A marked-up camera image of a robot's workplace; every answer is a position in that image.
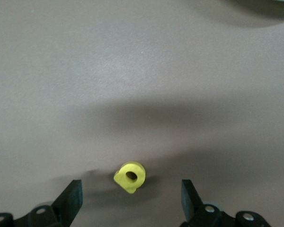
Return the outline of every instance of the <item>gray table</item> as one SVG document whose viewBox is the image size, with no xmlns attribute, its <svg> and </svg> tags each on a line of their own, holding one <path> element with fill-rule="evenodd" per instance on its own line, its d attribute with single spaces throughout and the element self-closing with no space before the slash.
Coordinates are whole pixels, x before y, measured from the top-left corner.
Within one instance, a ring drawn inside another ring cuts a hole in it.
<svg viewBox="0 0 284 227">
<path fill-rule="evenodd" d="M 284 227 L 283 3 L 0 0 L 0 211 L 82 179 L 73 227 L 177 227 L 182 178 Z"/>
</svg>

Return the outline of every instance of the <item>black robotic claw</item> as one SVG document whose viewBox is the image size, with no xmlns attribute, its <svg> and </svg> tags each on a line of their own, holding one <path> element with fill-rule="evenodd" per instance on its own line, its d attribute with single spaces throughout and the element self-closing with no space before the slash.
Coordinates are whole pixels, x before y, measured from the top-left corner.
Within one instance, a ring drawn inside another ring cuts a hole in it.
<svg viewBox="0 0 284 227">
<path fill-rule="evenodd" d="M 181 202 L 186 217 L 180 227 L 270 227 L 257 213 L 240 211 L 236 218 L 210 204 L 203 204 L 190 180 L 182 180 Z"/>
<path fill-rule="evenodd" d="M 14 220 L 0 213 L 0 227 L 69 227 L 83 203 L 82 182 L 73 180 L 51 206 L 40 206 Z"/>
</svg>

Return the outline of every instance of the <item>gray background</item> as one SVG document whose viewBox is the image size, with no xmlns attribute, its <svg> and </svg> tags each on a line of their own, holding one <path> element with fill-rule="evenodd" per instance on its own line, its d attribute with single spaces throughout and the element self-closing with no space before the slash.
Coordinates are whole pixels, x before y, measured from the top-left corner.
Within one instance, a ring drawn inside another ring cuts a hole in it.
<svg viewBox="0 0 284 227">
<path fill-rule="evenodd" d="M 284 227 L 284 3 L 0 0 L 0 212 L 82 179 L 73 227 L 176 227 L 182 178 Z"/>
</svg>

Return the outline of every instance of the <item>black plastic part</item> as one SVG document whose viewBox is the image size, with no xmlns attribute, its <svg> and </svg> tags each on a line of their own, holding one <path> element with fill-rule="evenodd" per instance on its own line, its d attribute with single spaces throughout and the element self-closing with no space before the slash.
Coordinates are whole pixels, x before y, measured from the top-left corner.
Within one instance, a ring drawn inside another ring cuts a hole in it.
<svg viewBox="0 0 284 227">
<path fill-rule="evenodd" d="M 40 206 L 14 220 L 0 213 L 0 227 L 69 227 L 83 203 L 82 182 L 73 180 L 51 206 Z"/>
<path fill-rule="evenodd" d="M 182 180 L 182 208 L 186 222 L 180 227 L 271 227 L 265 219 L 251 211 L 240 211 L 236 218 L 205 204 L 190 180 Z"/>
</svg>

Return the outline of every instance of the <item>yellow object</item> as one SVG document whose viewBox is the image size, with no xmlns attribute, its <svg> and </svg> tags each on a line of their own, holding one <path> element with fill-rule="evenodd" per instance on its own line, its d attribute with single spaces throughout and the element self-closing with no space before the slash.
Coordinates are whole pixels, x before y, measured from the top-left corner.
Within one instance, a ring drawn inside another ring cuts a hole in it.
<svg viewBox="0 0 284 227">
<path fill-rule="evenodd" d="M 144 183 L 145 176 L 144 167 L 138 162 L 130 161 L 124 163 L 115 173 L 114 181 L 125 191 L 133 194 Z"/>
</svg>

